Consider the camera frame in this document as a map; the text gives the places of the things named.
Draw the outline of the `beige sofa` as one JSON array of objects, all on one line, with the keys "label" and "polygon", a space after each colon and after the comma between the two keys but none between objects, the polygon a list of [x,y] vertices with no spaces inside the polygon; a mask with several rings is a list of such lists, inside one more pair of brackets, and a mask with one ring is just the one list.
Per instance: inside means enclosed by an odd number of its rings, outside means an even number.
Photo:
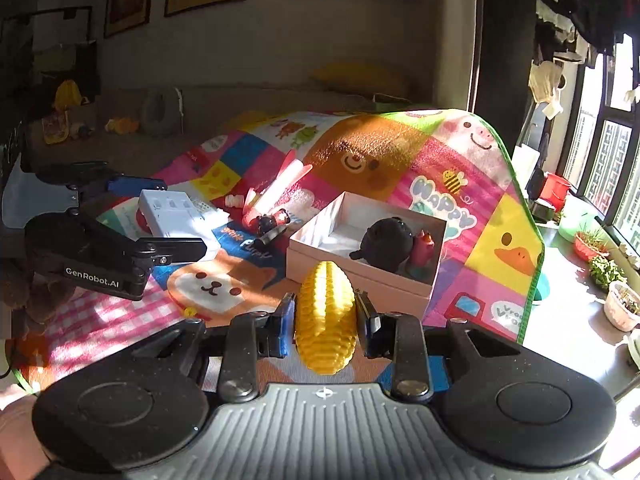
[{"label": "beige sofa", "polygon": [[168,96],[168,87],[149,89],[103,89],[96,100],[70,113],[72,122],[89,126],[87,139],[67,140],[48,145],[43,140],[42,122],[32,122],[26,130],[26,151],[35,167],[104,160],[112,168],[150,176],[175,157],[234,126],[264,116],[299,110],[313,112],[376,112],[380,96],[357,96],[319,88],[260,88],[183,86],[182,129],[175,133],[118,134],[105,130],[111,118],[140,120],[145,99],[152,94]]}]

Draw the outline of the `pink cardboard box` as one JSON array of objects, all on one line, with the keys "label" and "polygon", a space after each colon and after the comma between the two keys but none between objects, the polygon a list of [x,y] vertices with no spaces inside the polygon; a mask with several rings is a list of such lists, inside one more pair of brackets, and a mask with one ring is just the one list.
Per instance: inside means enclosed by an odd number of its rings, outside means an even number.
[{"label": "pink cardboard box", "polygon": [[[434,255],[423,269],[410,274],[401,263],[395,272],[371,266],[350,254],[360,248],[367,228],[374,222],[397,217],[418,235],[431,234]],[[439,270],[447,223],[410,209],[344,192],[295,232],[286,248],[286,277],[301,283],[320,261],[335,262],[352,286],[369,295],[381,312],[405,312],[424,318]]]}]

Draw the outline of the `colourful cartoon play mat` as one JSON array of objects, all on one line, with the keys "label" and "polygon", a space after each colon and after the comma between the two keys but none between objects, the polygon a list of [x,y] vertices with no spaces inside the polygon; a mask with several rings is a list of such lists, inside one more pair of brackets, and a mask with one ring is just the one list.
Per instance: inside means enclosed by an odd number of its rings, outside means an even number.
[{"label": "colourful cartoon play mat", "polygon": [[544,243],[494,128],[464,110],[385,114],[296,112],[232,129],[178,156],[160,172],[170,188],[228,212],[218,255],[201,270],[157,268],[138,301],[78,290],[43,334],[9,342],[14,378],[36,392],[152,333],[198,318],[224,324],[273,310],[295,289],[286,277],[285,233],[262,254],[228,194],[244,197],[276,177],[286,154],[312,169],[278,207],[305,224],[344,192],[447,223],[423,323],[465,318],[514,341],[526,334]]}]

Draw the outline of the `black toy car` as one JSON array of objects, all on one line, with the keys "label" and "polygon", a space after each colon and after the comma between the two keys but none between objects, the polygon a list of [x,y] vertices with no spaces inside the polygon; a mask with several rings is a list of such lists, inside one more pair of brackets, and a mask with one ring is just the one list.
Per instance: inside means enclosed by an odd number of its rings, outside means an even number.
[{"label": "black toy car", "polygon": [[254,239],[254,247],[265,249],[278,236],[280,236],[291,223],[288,212],[280,208],[273,214],[264,214],[257,218],[257,237]]}]

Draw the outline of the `white rectangular box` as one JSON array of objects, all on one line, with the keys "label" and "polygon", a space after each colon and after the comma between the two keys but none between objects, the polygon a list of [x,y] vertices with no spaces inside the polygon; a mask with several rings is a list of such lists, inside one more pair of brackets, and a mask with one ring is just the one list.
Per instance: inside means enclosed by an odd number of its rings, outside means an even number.
[{"label": "white rectangular box", "polygon": [[138,207],[155,237],[209,238],[228,219],[218,209],[198,208],[180,191],[143,190]]}]

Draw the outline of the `orange plush toy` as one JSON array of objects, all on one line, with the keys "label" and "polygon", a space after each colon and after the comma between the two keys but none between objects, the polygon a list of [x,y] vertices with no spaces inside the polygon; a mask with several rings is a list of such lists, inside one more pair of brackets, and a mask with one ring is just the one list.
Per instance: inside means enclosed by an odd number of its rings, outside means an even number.
[{"label": "orange plush toy", "polygon": [[140,122],[131,117],[113,117],[110,118],[105,125],[107,132],[116,133],[120,136],[122,134],[135,133],[139,128]]}]

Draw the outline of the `white flower pot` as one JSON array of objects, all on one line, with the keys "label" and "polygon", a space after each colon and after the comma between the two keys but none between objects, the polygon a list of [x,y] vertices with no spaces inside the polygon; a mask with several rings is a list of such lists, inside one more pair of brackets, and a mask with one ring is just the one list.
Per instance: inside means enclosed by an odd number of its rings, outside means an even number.
[{"label": "white flower pot", "polygon": [[608,285],[603,311],[616,330],[630,333],[639,324],[639,295],[626,283],[614,281]]}]

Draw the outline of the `red bucket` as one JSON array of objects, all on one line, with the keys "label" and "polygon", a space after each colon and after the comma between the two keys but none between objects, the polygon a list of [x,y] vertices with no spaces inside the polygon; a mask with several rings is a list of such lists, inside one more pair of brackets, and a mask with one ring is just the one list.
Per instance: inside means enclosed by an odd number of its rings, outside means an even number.
[{"label": "red bucket", "polygon": [[561,211],[565,205],[568,191],[572,188],[570,182],[557,174],[547,172],[544,175],[544,185],[539,194],[539,198],[549,203],[555,211]]}]

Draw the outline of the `small white yoghurt bottle toy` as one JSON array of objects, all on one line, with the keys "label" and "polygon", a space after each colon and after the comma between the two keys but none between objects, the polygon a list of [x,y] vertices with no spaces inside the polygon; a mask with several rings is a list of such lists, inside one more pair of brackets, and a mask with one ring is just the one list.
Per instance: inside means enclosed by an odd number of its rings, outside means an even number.
[{"label": "small white yoghurt bottle toy", "polygon": [[242,209],[245,205],[245,197],[241,194],[228,194],[224,198],[224,204],[228,208],[240,208]]}]

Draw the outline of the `grey neck pillow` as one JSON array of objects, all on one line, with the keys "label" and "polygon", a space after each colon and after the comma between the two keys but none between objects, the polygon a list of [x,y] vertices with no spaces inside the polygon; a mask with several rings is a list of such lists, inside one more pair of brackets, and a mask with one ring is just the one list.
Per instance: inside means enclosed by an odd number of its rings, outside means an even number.
[{"label": "grey neck pillow", "polygon": [[183,132],[183,95],[177,87],[150,91],[140,110],[142,130],[151,136],[174,136]]}]

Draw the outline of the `black plush toy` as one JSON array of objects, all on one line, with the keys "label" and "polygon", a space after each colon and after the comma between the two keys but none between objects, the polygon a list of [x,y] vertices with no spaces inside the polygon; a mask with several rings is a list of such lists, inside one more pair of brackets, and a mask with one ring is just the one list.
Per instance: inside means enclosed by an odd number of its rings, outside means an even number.
[{"label": "black plush toy", "polygon": [[349,254],[352,260],[364,260],[370,266],[396,273],[412,251],[414,236],[399,217],[387,217],[367,228],[360,246]]}]

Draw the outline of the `yellow cushion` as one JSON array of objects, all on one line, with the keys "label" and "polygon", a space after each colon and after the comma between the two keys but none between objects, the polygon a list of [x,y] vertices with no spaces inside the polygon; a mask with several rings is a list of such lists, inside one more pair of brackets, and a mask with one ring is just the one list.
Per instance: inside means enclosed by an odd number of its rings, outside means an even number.
[{"label": "yellow cushion", "polygon": [[384,94],[409,99],[411,80],[399,70],[361,61],[335,61],[315,68],[310,78],[332,91],[374,96]]}]

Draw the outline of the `yellow backpack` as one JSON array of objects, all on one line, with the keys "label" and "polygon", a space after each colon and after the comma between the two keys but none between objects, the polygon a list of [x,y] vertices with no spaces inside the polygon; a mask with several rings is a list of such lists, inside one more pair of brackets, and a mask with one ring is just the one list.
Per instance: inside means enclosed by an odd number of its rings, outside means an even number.
[{"label": "yellow backpack", "polygon": [[82,95],[76,82],[73,79],[64,80],[56,89],[53,102],[54,109],[58,114],[62,114],[66,110],[81,106],[81,104]]}]

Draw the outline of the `red pink toy rocket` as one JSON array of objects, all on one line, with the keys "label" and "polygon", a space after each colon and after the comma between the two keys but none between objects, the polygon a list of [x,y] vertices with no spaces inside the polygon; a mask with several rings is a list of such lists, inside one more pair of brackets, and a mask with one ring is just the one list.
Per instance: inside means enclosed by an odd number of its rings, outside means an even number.
[{"label": "red pink toy rocket", "polygon": [[296,157],[293,150],[289,151],[270,185],[260,192],[257,192],[254,188],[248,189],[242,210],[242,225],[244,228],[249,231],[256,231],[257,219],[271,214],[284,192],[300,179],[303,179],[306,174],[309,174],[311,169],[312,166],[305,165]]}]

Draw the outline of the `yellow toy corn cob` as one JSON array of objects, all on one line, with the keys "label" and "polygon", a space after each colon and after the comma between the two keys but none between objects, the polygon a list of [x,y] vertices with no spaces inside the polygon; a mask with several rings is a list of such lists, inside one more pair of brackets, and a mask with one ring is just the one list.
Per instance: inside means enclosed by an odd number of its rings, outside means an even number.
[{"label": "yellow toy corn cob", "polygon": [[349,364],[357,339],[352,284],[335,262],[321,261],[296,298],[294,341],[300,360],[318,375],[335,375]]}]

